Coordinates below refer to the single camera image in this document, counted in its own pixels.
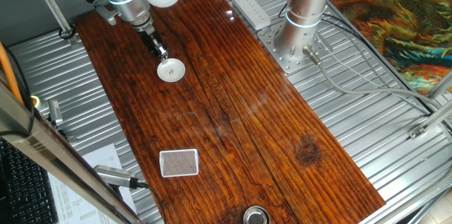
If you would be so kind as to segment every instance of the wood grain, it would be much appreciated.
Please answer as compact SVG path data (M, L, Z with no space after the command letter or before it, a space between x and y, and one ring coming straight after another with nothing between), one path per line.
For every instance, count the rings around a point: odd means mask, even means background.
M164 83L130 25L76 22L147 183L169 223L358 223L385 202L226 0L151 10L185 77ZM159 152L196 148L200 172L162 178Z

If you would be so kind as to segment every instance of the power strip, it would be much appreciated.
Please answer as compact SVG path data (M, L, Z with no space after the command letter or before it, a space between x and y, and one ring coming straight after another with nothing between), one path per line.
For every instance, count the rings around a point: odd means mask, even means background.
M260 30L271 23L270 16L257 4L256 0L232 0L254 29Z

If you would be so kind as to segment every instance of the paper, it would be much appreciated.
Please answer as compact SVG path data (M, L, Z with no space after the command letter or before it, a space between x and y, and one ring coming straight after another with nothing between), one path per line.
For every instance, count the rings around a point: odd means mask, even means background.
M95 167L106 165L108 167L121 168L119 157L113 144L105 146L92 153L83 156L86 162ZM60 224L115 224L115 222L104 213L88 203L85 199L69 189L64 183L49 173L50 186L54 196L56 213ZM119 189L123 200L136 212L132 195L129 188Z

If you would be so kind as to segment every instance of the colorful fabric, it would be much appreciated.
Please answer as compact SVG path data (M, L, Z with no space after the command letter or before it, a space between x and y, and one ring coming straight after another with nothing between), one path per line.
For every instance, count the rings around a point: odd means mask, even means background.
M331 1L419 93L452 70L452 0Z

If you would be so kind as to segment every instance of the black keyboard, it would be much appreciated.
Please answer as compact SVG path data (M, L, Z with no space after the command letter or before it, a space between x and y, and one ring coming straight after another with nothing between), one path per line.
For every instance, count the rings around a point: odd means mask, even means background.
M2 138L0 156L9 204L8 223L55 223L57 215L47 172Z

